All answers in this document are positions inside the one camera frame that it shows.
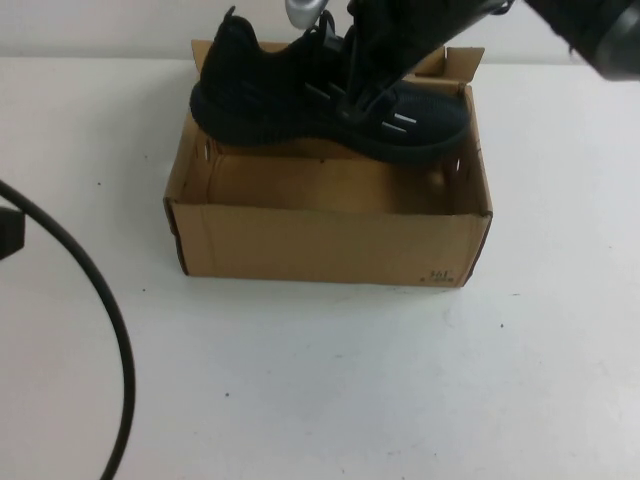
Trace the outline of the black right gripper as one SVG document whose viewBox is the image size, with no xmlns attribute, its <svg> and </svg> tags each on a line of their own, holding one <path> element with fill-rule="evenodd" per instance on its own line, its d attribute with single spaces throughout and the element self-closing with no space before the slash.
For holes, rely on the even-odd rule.
<svg viewBox="0 0 640 480">
<path fill-rule="evenodd" d="M 351 1 L 352 38 L 341 117 L 361 123 L 374 104 L 425 57 L 510 1 Z"/>
</svg>

